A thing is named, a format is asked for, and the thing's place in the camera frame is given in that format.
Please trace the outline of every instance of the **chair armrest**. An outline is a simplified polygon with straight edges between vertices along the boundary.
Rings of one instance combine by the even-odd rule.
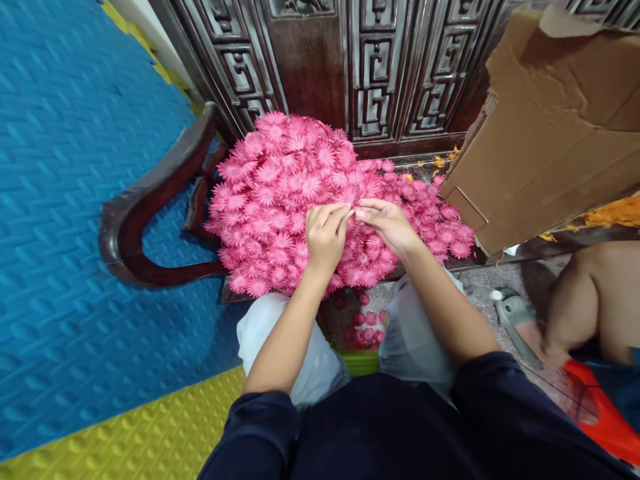
[[[217,261],[176,268],[162,267],[144,254],[142,242],[145,227],[153,216],[194,176],[200,176],[196,182],[196,186],[200,186],[194,189],[189,200],[185,227],[214,246],[219,245],[219,240],[201,227],[206,215],[209,182],[213,181],[213,174],[208,170],[215,171],[215,165],[224,159],[227,152],[224,145],[219,145],[210,156],[213,160],[208,162],[209,166],[204,165],[216,134],[216,112],[215,104],[207,102],[202,116],[180,134],[171,150],[150,172],[104,204],[99,232],[100,253],[112,274],[123,282],[141,287],[173,287],[202,277],[228,273]]]

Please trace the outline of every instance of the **forearm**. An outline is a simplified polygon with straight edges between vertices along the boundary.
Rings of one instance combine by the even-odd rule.
[[[402,253],[401,260],[436,338],[454,361],[462,364],[501,350],[491,327],[422,242]]]
[[[312,267],[306,268],[298,288],[253,362],[244,393],[291,393],[328,282],[326,274]]]

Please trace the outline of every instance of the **person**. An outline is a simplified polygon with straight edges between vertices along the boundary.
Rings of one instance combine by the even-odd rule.
[[[585,363],[640,433],[640,241],[610,241],[576,252],[553,287],[546,323],[518,295],[501,302],[501,322],[549,367]]]
[[[387,310],[380,372],[348,379],[315,316],[354,212],[407,278]],[[318,206],[306,235],[292,297],[262,297],[238,325],[247,381],[200,480],[635,478],[527,380],[398,206]],[[256,353],[245,321],[268,330]]]

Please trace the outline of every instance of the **bare foot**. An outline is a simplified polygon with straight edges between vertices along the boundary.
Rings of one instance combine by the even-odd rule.
[[[540,359],[542,363],[550,368],[561,368],[567,360],[569,360],[569,354],[566,351],[558,349],[550,349],[544,345],[542,333],[540,327],[536,321],[528,321],[520,323],[515,328],[520,338],[529,346],[535,356]]]

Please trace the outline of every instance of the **white pants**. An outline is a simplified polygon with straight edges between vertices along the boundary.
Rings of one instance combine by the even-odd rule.
[[[450,273],[449,276],[462,291],[462,283]],[[238,322],[238,355],[247,375],[288,301],[289,297],[280,293],[269,293],[256,300]],[[408,276],[398,281],[387,314],[387,336],[378,352],[380,372],[412,383],[426,382],[448,400],[455,368],[436,340]],[[291,391],[291,401],[297,407],[313,405],[349,380],[344,360],[329,346],[320,327],[314,323],[305,360]]]

